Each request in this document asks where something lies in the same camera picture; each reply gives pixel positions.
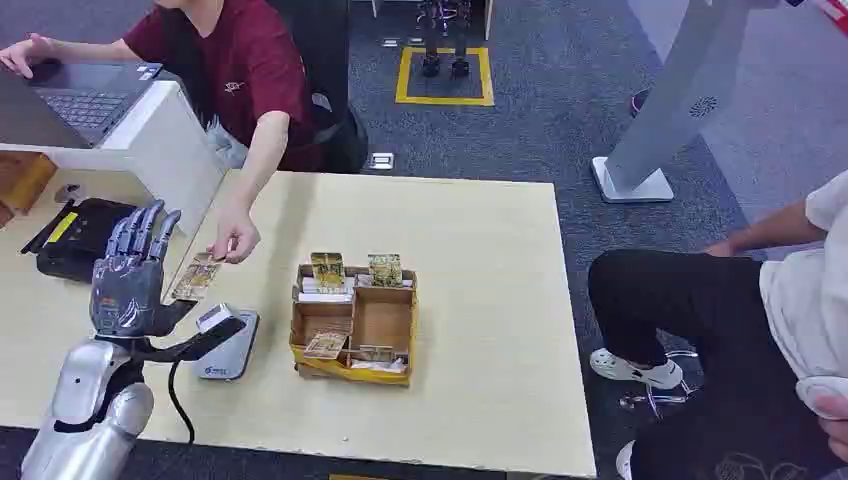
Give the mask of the person's left hand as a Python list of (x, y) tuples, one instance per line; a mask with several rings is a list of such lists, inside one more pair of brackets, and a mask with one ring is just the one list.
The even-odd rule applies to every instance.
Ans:
[(260, 239), (246, 206), (226, 207), (218, 214), (216, 239), (207, 251), (216, 262), (238, 264), (253, 252)]
[(833, 420), (821, 419), (820, 426), (828, 436), (830, 450), (847, 462), (847, 400), (844, 397), (819, 397), (816, 407)]

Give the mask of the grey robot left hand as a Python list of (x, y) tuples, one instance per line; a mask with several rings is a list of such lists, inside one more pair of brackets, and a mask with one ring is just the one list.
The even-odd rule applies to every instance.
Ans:
[(94, 264), (89, 312), (99, 336), (165, 337), (197, 305), (161, 302), (164, 259), (181, 217), (174, 210), (158, 222), (164, 205), (157, 199), (119, 221)]

